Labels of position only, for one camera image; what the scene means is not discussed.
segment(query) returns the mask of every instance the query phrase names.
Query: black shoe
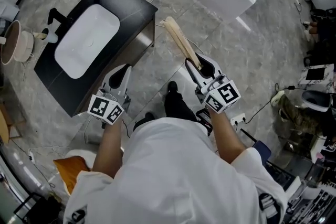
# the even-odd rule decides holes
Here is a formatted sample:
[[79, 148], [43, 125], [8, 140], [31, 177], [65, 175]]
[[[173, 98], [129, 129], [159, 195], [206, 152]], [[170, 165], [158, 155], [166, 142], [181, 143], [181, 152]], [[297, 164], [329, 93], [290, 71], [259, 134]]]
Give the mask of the black shoe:
[[289, 120], [289, 118], [287, 118], [287, 116], [284, 114], [284, 112], [281, 109], [279, 109], [279, 115], [281, 117], [281, 121], [286, 122]]
[[150, 121], [154, 121], [156, 119], [156, 117], [154, 116], [154, 114], [152, 112], [147, 112], [145, 114], [145, 119], [150, 120]]
[[177, 84], [176, 84], [175, 81], [171, 81], [168, 84], [168, 92], [171, 92], [171, 91], [173, 91], [173, 92], [177, 92], [178, 91]]

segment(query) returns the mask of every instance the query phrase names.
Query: black countertop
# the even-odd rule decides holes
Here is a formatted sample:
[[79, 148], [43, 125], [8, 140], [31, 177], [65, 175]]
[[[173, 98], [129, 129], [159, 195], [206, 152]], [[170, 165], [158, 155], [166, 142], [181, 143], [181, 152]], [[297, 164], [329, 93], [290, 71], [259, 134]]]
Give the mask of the black countertop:
[[69, 13], [73, 19], [71, 25], [60, 25], [56, 30], [58, 42], [48, 43], [35, 65], [35, 72], [56, 99], [60, 106], [70, 115], [80, 112], [87, 94], [109, 64], [125, 44], [129, 44], [137, 34], [153, 19], [158, 10], [146, 0], [99, 0], [97, 2], [120, 20], [120, 27], [115, 36], [98, 54], [85, 74], [73, 79], [69, 77], [55, 60], [55, 50], [63, 36], [78, 17], [91, 5], [94, 0], [81, 0]]

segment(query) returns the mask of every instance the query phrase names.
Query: wooden stick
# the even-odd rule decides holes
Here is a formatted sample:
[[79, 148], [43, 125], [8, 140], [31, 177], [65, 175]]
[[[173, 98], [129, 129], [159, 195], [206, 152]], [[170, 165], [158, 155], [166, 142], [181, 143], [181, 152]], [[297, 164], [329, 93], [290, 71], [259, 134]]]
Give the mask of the wooden stick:
[[37, 39], [45, 39], [48, 35], [47, 34], [43, 34], [43, 33], [36, 33], [33, 32], [33, 36]]
[[168, 33], [172, 36], [177, 46], [181, 49], [184, 56], [188, 59], [191, 59], [194, 64], [201, 69], [202, 65], [196, 56], [195, 51], [191, 47], [187, 38], [184, 36], [181, 28], [177, 24], [177, 22], [172, 17], [167, 17], [166, 20], [160, 22]]
[[201, 63], [198, 59], [198, 57], [196, 56], [196, 53], [195, 51], [193, 50], [192, 46], [190, 45], [189, 41], [187, 40], [187, 38], [184, 36], [181, 28], [179, 27], [179, 25], [177, 24], [177, 22], [172, 18], [172, 17], [167, 17], [166, 19], [170, 25], [173, 27], [174, 31], [176, 32], [179, 40], [182, 42], [184, 48], [186, 49], [186, 51], [188, 52], [189, 54], [189, 58], [194, 62], [194, 64], [197, 66], [197, 67], [200, 67], [201, 66]]
[[180, 48], [180, 50], [182, 51], [183, 55], [188, 58], [189, 54], [186, 51], [186, 49], [183, 47], [183, 44], [181, 43], [181, 41], [179, 40], [178, 36], [176, 35], [174, 29], [171, 27], [171, 25], [166, 22], [166, 21], [161, 21], [160, 22], [165, 29], [168, 31], [168, 33], [172, 36], [172, 38], [174, 39], [175, 43], [177, 44], [177, 46]]

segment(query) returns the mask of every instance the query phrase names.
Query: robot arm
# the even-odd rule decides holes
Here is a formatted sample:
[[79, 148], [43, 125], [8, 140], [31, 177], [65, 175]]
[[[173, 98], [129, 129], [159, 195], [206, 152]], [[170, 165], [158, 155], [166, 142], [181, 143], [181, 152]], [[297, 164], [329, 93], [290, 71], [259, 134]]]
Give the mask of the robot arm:
[[97, 94], [91, 97], [90, 115], [109, 125], [116, 122], [131, 102], [127, 95], [131, 71], [130, 65], [121, 65], [107, 73]]
[[202, 65], [201, 70], [191, 60], [185, 60], [185, 66], [197, 84], [195, 93], [201, 103], [205, 102], [216, 113], [221, 113], [237, 102], [241, 95], [233, 80], [223, 74], [216, 61], [205, 55], [196, 53], [196, 56]]

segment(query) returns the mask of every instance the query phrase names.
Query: marble floor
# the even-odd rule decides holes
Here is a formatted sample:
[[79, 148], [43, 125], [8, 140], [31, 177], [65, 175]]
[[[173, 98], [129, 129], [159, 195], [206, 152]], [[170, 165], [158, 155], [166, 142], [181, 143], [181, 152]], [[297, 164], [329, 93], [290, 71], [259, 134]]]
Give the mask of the marble floor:
[[[302, 20], [308, 20], [309, 5], [299, 1], [302, 2]], [[24, 28], [39, 31], [46, 26], [51, 8], [68, 14], [78, 2], [22, 0], [18, 19]], [[195, 42], [205, 55], [215, 59], [235, 81], [242, 98], [227, 111], [228, 116], [245, 113], [250, 119], [274, 94], [275, 83], [280, 87], [296, 85], [300, 77], [308, 44], [294, 2], [258, 0], [240, 16], [240, 20], [231, 23], [222, 21], [197, 0], [154, 0], [153, 4], [159, 8], [157, 23], [167, 16], [174, 17], [187, 38]], [[54, 23], [51, 27], [55, 30], [58, 25]], [[131, 135], [135, 122], [144, 117], [145, 112], [165, 116], [163, 98], [169, 81], [177, 82], [179, 92], [194, 112], [202, 107], [194, 95], [195, 85], [187, 74], [180, 50], [162, 27], [156, 26], [155, 31], [155, 46], [133, 69], [129, 85], [132, 102], [124, 115], [128, 131], [123, 128], [123, 147], [127, 146], [127, 133]], [[38, 58], [44, 45], [42, 41], [35, 41], [33, 59]], [[44, 194], [55, 191], [66, 204], [68, 196], [53, 159], [62, 158], [71, 148], [96, 150], [102, 136], [101, 124], [86, 113], [70, 118], [37, 78], [33, 70], [35, 63], [28, 62], [23, 68], [13, 61], [3, 66], [8, 87], [2, 98], [13, 108], [16, 116], [27, 120], [27, 124], [20, 129], [23, 138], [15, 140], [16, 144], [10, 142], [3, 146], [1, 151], [29, 190]], [[240, 127], [262, 140], [272, 150], [273, 159], [281, 150], [277, 134], [284, 135], [290, 129], [279, 122], [277, 111], [270, 106], [266, 106], [249, 124], [241, 123]], [[247, 137], [241, 132], [238, 135], [247, 146], [251, 146]], [[28, 160], [30, 148], [36, 166]], [[28, 176], [26, 169], [22, 169], [24, 166], [40, 186]]]

